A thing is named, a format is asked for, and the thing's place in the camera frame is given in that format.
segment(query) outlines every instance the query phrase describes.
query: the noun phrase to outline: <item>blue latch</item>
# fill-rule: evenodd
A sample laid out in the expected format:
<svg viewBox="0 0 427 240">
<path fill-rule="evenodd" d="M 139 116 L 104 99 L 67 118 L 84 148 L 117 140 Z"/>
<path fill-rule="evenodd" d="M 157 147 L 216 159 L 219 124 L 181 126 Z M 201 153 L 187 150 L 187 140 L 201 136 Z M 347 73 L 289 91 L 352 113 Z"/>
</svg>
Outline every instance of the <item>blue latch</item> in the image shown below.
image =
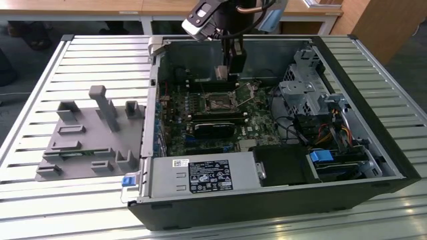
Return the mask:
<svg viewBox="0 0 427 240">
<path fill-rule="evenodd" d="M 133 187 L 136 186 L 136 176 L 124 176 L 121 180 L 121 187 Z"/>
<path fill-rule="evenodd" d="M 328 162 L 333 161 L 333 157 L 329 150 L 316 150 L 309 153 L 312 162 Z"/>
</svg>

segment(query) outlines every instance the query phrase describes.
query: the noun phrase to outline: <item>metal slatted table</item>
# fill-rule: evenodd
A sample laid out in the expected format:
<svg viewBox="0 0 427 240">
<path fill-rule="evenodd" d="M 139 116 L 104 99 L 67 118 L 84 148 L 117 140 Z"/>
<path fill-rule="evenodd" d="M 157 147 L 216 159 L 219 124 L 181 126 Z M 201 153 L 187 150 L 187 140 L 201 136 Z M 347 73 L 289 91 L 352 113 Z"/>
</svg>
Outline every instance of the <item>metal slatted table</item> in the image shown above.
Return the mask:
<svg viewBox="0 0 427 240">
<path fill-rule="evenodd" d="M 323 40 L 423 177 L 405 189 L 345 211 L 151 232 L 120 201 L 120 176 L 35 182 L 60 101 L 93 107 L 88 90 L 103 84 L 116 106 L 131 99 L 145 104 L 148 39 L 76 36 L 60 42 L 0 148 L 0 239 L 397 239 L 427 234 L 425 113 L 360 42 L 345 36 Z"/>
</svg>

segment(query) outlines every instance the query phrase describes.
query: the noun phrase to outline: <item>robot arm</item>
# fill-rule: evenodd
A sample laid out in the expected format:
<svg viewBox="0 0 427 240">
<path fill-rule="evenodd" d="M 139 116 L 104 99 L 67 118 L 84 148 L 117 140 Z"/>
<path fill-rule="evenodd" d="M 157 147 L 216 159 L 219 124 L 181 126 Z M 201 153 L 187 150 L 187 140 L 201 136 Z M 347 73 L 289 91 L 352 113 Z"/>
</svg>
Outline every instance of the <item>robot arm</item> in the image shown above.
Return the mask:
<svg viewBox="0 0 427 240">
<path fill-rule="evenodd" d="M 200 0 L 181 27 L 199 41 L 239 38 L 261 23 L 275 3 L 276 0 L 271 0 L 256 7 L 257 0 Z M 255 13 L 261 13 L 256 21 Z"/>
<path fill-rule="evenodd" d="M 256 7 L 257 0 L 200 0 L 183 21 L 181 27 L 197 41 L 221 41 L 223 64 L 215 68 L 219 80 L 237 80 L 247 60 L 243 35 L 261 22 L 269 22 L 269 26 L 277 25 L 284 7 L 277 10 L 279 18 L 275 14 L 267 16 L 276 2 L 283 6 L 287 1 L 269 0 Z"/>
</svg>

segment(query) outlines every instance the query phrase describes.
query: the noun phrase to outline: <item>sticker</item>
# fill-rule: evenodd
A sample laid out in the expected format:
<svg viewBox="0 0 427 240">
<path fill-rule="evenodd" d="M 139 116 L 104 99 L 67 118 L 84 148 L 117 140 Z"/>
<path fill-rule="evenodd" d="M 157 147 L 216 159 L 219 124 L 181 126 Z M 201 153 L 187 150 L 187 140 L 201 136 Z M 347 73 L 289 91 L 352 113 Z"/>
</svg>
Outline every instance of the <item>sticker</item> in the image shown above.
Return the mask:
<svg viewBox="0 0 427 240">
<path fill-rule="evenodd" d="M 199 194 L 233 190 L 228 160 L 200 161 L 187 164 L 191 193 Z"/>
<path fill-rule="evenodd" d="M 80 157 L 83 156 L 83 153 L 64 153 L 64 154 L 60 154 L 61 157 Z"/>
<path fill-rule="evenodd" d="M 188 166 L 188 159 L 173 159 L 172 161 L 172 167 L 177 168 L 177 167 L 187 167 Z"/>
<path fill-rule="evenodd" d="M 119 14 L 139 14 L 137 11 L 119 11 Z"/>
</svg>

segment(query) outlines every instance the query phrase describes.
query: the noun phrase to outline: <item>power supply label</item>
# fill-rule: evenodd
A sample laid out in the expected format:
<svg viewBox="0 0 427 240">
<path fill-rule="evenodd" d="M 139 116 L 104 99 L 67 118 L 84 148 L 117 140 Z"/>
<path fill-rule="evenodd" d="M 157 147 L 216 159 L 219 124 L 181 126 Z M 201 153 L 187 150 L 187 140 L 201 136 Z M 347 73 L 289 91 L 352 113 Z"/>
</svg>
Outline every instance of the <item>power supply label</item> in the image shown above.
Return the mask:
<svg viewBox="0 0 427 240">
<path fill-rule="evenodd" d="M 189 162 L 188 173 L 191 193 L 233 190 L 228 160 Z"/>
</svg>

